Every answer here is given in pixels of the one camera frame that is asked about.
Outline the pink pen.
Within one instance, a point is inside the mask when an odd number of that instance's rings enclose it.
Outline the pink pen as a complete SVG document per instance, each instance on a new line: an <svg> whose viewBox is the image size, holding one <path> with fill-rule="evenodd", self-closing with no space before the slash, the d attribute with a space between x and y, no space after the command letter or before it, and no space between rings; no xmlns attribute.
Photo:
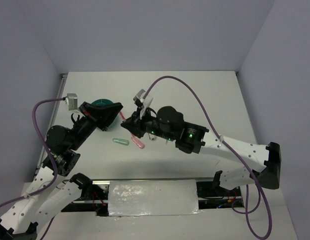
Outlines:
<svg viewBox="0 0 310 240"><path fill-rule="evenodd" d="M120 114L122 120L123 120L123 121L126 121L126 118L125 118L124 114L123 114L121 111L119 112L119 114Z"/></svg>

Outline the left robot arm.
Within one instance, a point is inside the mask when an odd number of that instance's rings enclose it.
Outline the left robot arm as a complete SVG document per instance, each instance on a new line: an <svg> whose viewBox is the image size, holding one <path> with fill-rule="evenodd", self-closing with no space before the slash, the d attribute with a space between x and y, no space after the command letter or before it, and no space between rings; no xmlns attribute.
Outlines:
<svg viewBox="0 0 310 240"><path fill-rule="evenodd" d="M119 102L104 106L83 102L72 128L54 125L48 130L41 138L47 157L25 192L7 201L13 205L0 216L0 240L35 240L71 202L95 195L98 186L84 174L66 178L81 156L76 151L95 129L105 131L122 108Z"/></svg>

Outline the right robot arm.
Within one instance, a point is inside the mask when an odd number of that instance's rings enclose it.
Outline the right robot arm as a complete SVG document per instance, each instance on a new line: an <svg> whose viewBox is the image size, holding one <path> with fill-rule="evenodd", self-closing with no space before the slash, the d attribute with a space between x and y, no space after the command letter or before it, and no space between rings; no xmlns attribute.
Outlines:
<svg viewBox="0 0 310 240"><path fill-rule="evenodd" d="M186 154L201 154L241 163L234 170L218 170L213 177L212 190L218 196L239 186L257 184L261 188L280 187L281 148L278 143L253 144L230 137L217 137L208 128L184 120L184 115L172 106L164 106L152 115L137 109L121 126L137 138L145 134L175 143Z"/></svg>

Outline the teal round divided container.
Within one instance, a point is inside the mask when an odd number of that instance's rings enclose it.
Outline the teal round divided container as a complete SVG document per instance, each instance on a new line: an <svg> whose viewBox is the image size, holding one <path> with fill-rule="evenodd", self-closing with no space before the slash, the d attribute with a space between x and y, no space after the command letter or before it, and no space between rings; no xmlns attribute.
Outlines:
<svg viewBox="0 0 310 240"><path fill-rule="evenodd" d="M91 104L95 107L97 113L101 114L97 128L101 131L112 131L119 122L119 112L123 107L121 103L100 98L94 100Z"/></svg>

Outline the green highlighter cap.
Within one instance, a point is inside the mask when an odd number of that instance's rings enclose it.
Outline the green highlighter cap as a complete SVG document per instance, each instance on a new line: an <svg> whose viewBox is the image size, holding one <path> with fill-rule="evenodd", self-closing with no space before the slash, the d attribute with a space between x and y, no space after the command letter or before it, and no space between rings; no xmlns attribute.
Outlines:
<svg viewBox="0 0 310 240"><path fill-rule="evenodd" d="M128 146L130 144L129 140L122 138L113 138L112 141L116 144Z"/></svg>

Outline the pink highlighter cap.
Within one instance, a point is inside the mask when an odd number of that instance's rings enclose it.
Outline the pink highlighter cap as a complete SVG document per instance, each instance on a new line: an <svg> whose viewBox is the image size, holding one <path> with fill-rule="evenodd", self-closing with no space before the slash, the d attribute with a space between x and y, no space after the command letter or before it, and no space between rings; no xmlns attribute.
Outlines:
<svg viewBox="0 0 310 240"><path fill-rule="evenodd" d="M145 144L139 140L137 137L135 137L134 135L131 136L131 140L140 148L143 149L145 147Z"/></svg>

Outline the pink white mini stapler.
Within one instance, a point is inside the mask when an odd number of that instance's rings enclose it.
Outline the pink white mini stapler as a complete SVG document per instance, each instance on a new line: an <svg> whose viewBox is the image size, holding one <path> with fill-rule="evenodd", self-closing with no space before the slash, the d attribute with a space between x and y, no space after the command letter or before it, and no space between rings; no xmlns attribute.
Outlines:
<svg viewBox="0 0 310 240"><path fill-rule="evenodd" d="M148 137L151 141L154 141L157 138L154 134L150 134L150 133L148 134Z"/></svg>

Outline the silver foil base cover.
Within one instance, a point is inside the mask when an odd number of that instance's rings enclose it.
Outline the silver foil base cover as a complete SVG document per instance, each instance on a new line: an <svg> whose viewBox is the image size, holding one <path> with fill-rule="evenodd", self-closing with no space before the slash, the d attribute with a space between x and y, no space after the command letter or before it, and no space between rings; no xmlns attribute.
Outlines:
<svg viewBox="0 0 310 240"><path fill-rule="evenodd" d="M197 184L193 179L112 181L108 188L110 216L181 216L198 213Z"/></svg>

